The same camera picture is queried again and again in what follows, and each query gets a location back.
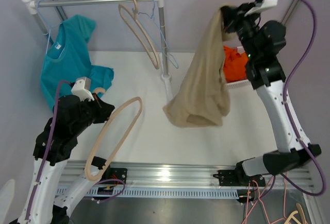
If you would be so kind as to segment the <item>beige t shirt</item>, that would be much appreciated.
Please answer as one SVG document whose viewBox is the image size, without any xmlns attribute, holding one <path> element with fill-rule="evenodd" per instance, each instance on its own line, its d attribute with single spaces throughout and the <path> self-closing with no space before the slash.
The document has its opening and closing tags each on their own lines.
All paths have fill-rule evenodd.
<svg viewBox="0 0 330 224">
<path fill-rule="evenodd" d="M 172 125 L 181 128 L 223 125 L 223 118 L 230 111 L 223 43 L 234 37 L 233 33 L 225 33 L 222 11 L 217 10 L 199 41 L 178 93 L 163 108 Z"/>
</svg>

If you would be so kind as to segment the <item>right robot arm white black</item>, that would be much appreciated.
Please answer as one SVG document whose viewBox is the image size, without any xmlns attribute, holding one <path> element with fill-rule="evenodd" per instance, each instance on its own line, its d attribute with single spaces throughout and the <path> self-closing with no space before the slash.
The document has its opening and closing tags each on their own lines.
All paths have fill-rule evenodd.
<svg viewBox="0 0 330 224">
<path fill-rule="evenodd" d="M 259 27 L 259 14 L 248 14 L 251 3 L 239 7 L 224 6 L 224 31 L 236 33 L 248 55 L 247 79 L 261 99 L 269 116 L 277 149 L 236 164 L 235 180 L 247 185 L 254 176 L 278 175 L 299 168 L 321 154 L 321 147 L 312 144 L 304 133 L 284 89 L 286 76 L 277 54 L 286 45 L 286 27 L 274 20 Z"/>
</svg>

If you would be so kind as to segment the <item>teal t shirt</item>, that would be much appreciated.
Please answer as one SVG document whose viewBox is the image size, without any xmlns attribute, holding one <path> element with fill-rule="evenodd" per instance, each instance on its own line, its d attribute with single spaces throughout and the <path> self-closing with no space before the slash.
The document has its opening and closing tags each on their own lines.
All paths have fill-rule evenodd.
<svg viewBox="0 0 330 224">
<path fill-rule="evenodd" d="M 96 21 L 75 15 L 59 25 L 54 44 L 47 50 L 40 76 L 44 98 L 52 109 L 61 80 L 75 82 L 81 77 L 91 80 L 90 91 L 96 88 L 109 89 L 114 79 L 114 70 L 92 65 L 88 43 L 96 28 Z"/>
</svg>

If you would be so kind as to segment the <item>beige wooden hanger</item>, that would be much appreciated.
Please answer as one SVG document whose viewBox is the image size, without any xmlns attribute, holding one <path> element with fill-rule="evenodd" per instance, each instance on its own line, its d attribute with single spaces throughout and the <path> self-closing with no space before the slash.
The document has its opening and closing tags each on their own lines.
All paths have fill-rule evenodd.
<svg viewBox="0 0 330 224">
<path fill-rule="evenodd" d="M 127 109 L 135 104 L 137 105 L 136 113 L 134 115 L 129 115 L 128 118 L 125 118 L 124 114 L 127 113 Z M 97 136 L 91 152 L 87 158 L 84 169 L 85 177 L 87 180 L 96 182 L 102 178 L 103 174 L 108 169 L 113 159 L 116 157 L 120 148 L 140 118 L 142 111 L 142 98 L 140 96 L 136 96 L 121 104 L 108 117 L 105 125 L 102 127 L 99 135 Z M 106 149 L 107 158 L 105 162 L 102 163 L 100 169 L 98 169 L 98 172 L 93 173 L 92 162 L 94 157 L 96 155 L 105 154 L 104 152 L 100 151 L 101 148 Z"/>
<path fill-rule="evenodd" d="M 134 8 L 132 10 L 129 10 L 123 4 L 118 4 L 119 15 L 142 45 L 153 67 L 158 70 L 160 68 L 160 58 L 156 51 L 155 44 L 138 20 L 139 6 L 137 0 L 132 1 L 134 3 Z"/>
</svg>

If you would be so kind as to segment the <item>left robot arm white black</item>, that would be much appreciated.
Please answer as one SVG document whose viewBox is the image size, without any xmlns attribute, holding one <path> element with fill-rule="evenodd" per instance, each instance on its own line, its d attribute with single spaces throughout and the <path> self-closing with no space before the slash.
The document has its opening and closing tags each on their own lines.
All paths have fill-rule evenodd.
<svg viewBox="0 0 330 224">
<path fill-rule="evenodd" d="M 114 109 L 97 95 L 92 100 L 67 95 L 55 101 L 53 117 L 36 138 L 34 175 L 27 201 L 13 223 L 69 222 L 75 207 L 96 182 L 80 175 L 64 193 L 57 196 L 62 172 L 78 143 L 78 136 L 90 125 L 108 121 Z"/>
</svg>

